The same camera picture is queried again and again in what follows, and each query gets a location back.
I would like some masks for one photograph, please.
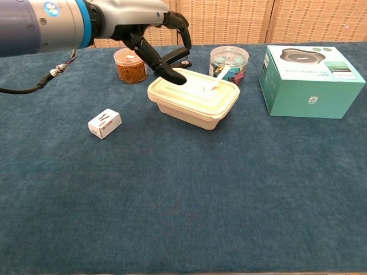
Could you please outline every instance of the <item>cable connector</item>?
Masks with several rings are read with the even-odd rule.
[[[64,73],[67,67],[67,64],[57,65],[55,69],[50,70],[50,74],[53,77],[57,77],[60,73]]]

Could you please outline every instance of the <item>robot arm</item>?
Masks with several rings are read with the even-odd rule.
[[[122,41],[159,76],[186,78],[145,40],[150,27],[177,29],[191,49],[187,20],[161,0],[1,0],[0,57],[86,48],[95,38]]]

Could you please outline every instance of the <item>jar of binder clips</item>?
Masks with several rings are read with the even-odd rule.
[[[223,79],[239,86],[245,77],[248,58],[248,52],[244,49],[235,46],[217,47],[210,53],[209,75],[217,77],[227,65],[230,69]]]

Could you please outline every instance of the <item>white cardboard box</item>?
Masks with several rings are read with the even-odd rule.
[[[91,133],[104,139],[121,124],[121,115],[111,109],[106,109],[88,123],[88,128]]]

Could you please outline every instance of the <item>table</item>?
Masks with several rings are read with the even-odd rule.
[[[367,79],[366,43],[307,45],[336,46]],[[215,46],[194,45],[190,69],[208,73]],[[0,94],[0,274],[367,272],[367,88],[341,120],[271,117],[266,45],[237,46],[247,75],[213,131],[160,113],[151,70],[119,81],[117,49]],[[3,58],[0,87],[69,55]],[[87,124],[106,108],[123,124],[100,140]]]

